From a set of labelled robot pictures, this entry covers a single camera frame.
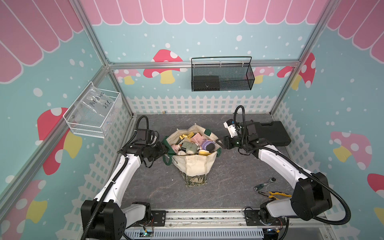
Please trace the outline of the cream canvas tote bag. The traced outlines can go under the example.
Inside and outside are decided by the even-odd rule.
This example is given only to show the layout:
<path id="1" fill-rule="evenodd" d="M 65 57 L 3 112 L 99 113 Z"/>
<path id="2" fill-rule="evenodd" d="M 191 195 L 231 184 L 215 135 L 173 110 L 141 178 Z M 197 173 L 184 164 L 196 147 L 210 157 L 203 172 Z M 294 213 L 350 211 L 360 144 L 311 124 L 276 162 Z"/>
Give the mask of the cream canvas tote bag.
<path id="1" fill-rule="evenodd" d="M 190 139 L 196 133 L 200 133 L 206 140 L 216 143 L 214 152 L 209 156 L 187 155 L 182 151 L 181 146 L 184 142 L 191 142 Z M 201 186 L 207 183 L 208 173 L 222 153 L 222 148 L 217 143 L 218 137 L 210 130 L 194 124 L 186 130 L 177 129 L 170 136 L 163 139 L 168 152 L 163 156 L 163 161 L 167 166 L 174 165 L 181 173 L 188 187 Z"/>

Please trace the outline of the green pencil sharpener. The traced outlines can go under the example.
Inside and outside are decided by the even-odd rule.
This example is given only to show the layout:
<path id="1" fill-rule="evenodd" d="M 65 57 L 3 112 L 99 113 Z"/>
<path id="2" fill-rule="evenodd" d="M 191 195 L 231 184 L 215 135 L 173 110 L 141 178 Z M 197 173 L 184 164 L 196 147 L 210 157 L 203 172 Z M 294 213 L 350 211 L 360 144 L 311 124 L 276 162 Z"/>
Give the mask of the green pencil sharpener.
<path id="1" fill-rule="evenodd" d="M 184 142 L 181 146 L 182 151 L 187 155 L 196 155 L 198 153 L 199 147 L 192 142 Z"/>

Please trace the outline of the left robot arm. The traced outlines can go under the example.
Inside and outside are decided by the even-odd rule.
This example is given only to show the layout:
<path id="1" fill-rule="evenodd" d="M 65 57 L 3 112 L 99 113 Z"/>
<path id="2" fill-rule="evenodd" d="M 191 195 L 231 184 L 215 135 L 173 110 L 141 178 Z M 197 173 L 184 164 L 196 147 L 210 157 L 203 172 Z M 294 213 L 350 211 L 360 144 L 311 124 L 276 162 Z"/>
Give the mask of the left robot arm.
<path id="1" fill-rule="evenodd" d="M 159 139 L 159 133 L 150 130 L 148 117 L 139 117 L 133 136 L 118 151 L 120 160 L 110 179 L 93 200 L 86 200 L 81 206 L 83 240 L 128 239 L 126 229 L 136 224 L 143 229 L 153 225 L 150 203 L 134 202 L 126 210 L 121 206 L 129 183 L 139 167 L 144 165 L 151 168 L 158 158 L 168 152 Z"/>

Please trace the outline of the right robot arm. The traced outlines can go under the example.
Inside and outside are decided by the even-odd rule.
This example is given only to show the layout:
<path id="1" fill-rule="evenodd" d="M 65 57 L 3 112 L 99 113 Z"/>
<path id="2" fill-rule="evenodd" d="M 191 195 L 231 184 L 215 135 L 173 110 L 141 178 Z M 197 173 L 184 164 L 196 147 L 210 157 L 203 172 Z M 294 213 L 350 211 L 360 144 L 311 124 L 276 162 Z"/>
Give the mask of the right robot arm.
<path id="1" fill-rule="evenodd" d="M 251 125 L 252 122 L 246 121 L 244 106 L 237 106 L 233 119 L 225 122 L 229 136 L 224 138 L 222 146 L 225 149 L 237 148 L 243 156 L 257 157 L 279 173 L 294 189 L 291 197 L 272 199 L 260 206 L 259 219 L 262 224 L 271 225 L 280 217 L 299 218 L 304 221 L 314 219 L 334 226 L 345 225 L 351 220 L 352 212 L 347 202 L 330 188 L 324 174 L 312 173 L 297 165 L 271 142 L 260 138 L 257 130 Z M 331 221 L 319 217 L 332 208 L 332 197 L 344 208 L 345 216 L 341 220 Z"/>

